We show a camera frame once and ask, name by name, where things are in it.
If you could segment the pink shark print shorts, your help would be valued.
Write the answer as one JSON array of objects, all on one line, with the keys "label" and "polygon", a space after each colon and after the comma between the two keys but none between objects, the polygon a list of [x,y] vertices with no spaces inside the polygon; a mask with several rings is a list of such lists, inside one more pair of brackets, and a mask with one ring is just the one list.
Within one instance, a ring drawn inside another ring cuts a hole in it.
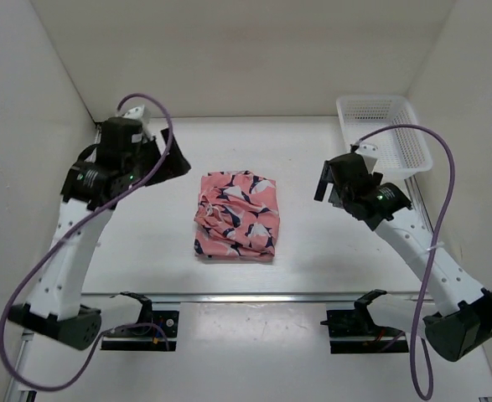
[{"label": "pink shark print shorts", "polygon": [[277,184],[249,170],[207,173],[194,222],[197,257],[271,262],[281,222]]}]

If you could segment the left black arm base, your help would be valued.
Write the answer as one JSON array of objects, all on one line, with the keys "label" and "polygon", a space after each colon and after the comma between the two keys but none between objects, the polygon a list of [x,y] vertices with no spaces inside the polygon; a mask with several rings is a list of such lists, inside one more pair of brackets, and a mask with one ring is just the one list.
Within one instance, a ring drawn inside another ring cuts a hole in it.
[{"label": "left black arm base", "polygon": [[104,351],[174,352],[179,310],[160,310],[147,296],[123,291],[103,305],[101,330]]}]

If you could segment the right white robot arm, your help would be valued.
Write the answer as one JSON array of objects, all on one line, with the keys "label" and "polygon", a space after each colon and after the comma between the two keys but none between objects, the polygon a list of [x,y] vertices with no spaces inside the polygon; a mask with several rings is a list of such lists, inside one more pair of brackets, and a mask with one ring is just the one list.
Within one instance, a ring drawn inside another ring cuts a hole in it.
[{"label": "right white robot arm", "polygon": [[315,200],[328,200],[363,222],[405,261],[434,302],[415,319],[410,302],[373,290],[354,303],[354,325],[366,335],[381,327],[415,331],[433,350],[456,362],[492,338],[492,291],[469,275],[422,224],[411,200],[371,173],[367,157],[351,152],[324,162]]}]

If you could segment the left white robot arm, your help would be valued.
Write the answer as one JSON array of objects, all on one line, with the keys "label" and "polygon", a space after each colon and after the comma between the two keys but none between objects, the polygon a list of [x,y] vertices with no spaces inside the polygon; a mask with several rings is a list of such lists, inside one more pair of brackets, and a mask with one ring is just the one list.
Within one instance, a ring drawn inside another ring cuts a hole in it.
[{"label": "left white robot arm", "polygon": [[56,227],[60,247],[44,263],[25,302],[8,309],[21,327],[83,351],[101,330],[101,310],[81,303],[81,290],[97,242],[115,209],[109,203],[136,183],[148,187],[185,175],[191,166],[170,130],[161,131],[166,152],[139,120],[111,117],[101,139],[85,148],[60,191]]}]

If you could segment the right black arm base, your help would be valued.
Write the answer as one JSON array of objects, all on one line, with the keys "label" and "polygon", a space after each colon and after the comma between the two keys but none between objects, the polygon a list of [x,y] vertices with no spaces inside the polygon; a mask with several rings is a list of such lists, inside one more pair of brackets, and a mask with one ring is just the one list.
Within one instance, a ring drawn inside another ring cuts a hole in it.
[{"label": "right black arm base", "polygon": [[374,324],[368,313],[367,307],[386,294],[375,289],[357,299],[351,309],[326,311],[326,318],[320,324],[328,329],[332,355],[409,352],[404,332]]}]

